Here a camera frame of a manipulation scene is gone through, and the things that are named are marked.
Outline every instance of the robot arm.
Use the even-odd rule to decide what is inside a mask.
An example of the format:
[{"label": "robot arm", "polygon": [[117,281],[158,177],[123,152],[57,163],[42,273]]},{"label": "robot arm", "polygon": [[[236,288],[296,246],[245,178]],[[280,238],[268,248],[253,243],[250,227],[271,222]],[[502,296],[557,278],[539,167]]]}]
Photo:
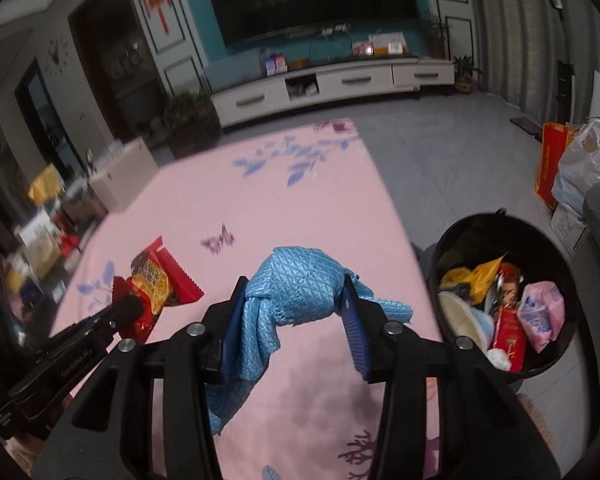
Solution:
[{"label": "robot arm", "polygon": [[[168,477],[221,480],[205,383],[222,384],[231,373],[246,283],[241,277],[229,301],[210,306],[202,322],[169,340],[145,346],[120,342],[65,411],[32,477],[160,478],[149,471],[152,381],[161,378]],[[535,425],[470,339],[452,344],[421,339],[388,321],[378,304],[360,300],[348,277],[338,310],[356,369],[369,383],[386,383],[370,480],[422,478],[427,377],[439,383],[437,478],[560,478]]]}]

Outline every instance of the pink rug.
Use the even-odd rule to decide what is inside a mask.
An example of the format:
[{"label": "pink rug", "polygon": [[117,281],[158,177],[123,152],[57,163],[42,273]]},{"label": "pink rug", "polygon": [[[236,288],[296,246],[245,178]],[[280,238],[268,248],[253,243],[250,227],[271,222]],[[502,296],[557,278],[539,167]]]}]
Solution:
[{"label": "pink rug", "polygon": [[[440,340],[410,242],[349,120],[285,130],[162,168],[126,212],[109,215],[94,235],[54,332],[105,306],[113,274],[128,276],[131,259],[158,235],[205,296],[166,308],[149,342],[200,320],[210,304],[229,298],[240,275],[250,277],[274,247],[286,245],[323,250],[376,296],[412,306],[413,329]],[[384,386],[369,386],[354,370],[337,316],[278,334],[282,348],[264,378],[215,437],[224,478],[366,478]],[[425,477],[438,462],[435,381],[428,386]],[[160,418],[159,387],[156,394]],[[162,474],[163,454],[156,429],[155,469]]]}]

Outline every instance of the teal wall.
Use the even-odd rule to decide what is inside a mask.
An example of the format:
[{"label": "teal wall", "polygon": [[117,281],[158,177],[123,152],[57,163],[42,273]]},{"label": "teal wall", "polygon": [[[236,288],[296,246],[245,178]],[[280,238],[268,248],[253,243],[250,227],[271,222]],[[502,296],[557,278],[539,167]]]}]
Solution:
[{"label": "teal wall", "polygon": [[[200,40],[205,49],[209,61],[217,61],[234,52],[227,48],[222,39],[218,20],[214,12],[211,0],[188,0],[193,19],[196,23]],[[429,12],[428,0],[416,0],[420,12]],[[351,31],[353,41],[366,40],[369,34],[377,32],[379,29],[383,32],[403,31],[404,37],[409,45],[410,52],[417,54],[428,54],[426,44],[417,32],[416,24],[413,21],[400,23],[369,23],[354,26]],[[344,56],[350,48],[350,37],[346,34],[336,33],[331,39],[324,38],[301,38],[298,40],[273,39],[259,43],[250,44],[249,48],[267,47],[272,52],[279,52],[286,56],[287,60],[301,59],[309,57],[311,59],[324,59],[326,57]]]}]

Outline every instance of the white plastic bag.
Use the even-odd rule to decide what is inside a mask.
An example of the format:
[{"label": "white plastic bag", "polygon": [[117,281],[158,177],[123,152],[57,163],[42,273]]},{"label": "white plastic bag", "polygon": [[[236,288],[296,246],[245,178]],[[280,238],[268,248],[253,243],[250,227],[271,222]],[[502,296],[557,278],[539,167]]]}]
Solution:
[{"label": "white plastic bag", "polygon": [[592,119],[567,147],[558,163],[552,195],[582,217],[585,193],[600,182],[600,119]]}]

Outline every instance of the wall clock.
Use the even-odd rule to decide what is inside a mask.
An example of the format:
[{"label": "wall clock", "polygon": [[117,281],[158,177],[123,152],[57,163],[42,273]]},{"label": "wall clock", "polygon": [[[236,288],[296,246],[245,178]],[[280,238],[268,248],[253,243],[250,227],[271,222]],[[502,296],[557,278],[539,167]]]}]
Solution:
[{"label": "wall clock", "polygon": [[69,42],[60,36],[49,41],[46,50],[45,72],[58,75],[66,67],[66,58],[69,56]]}]

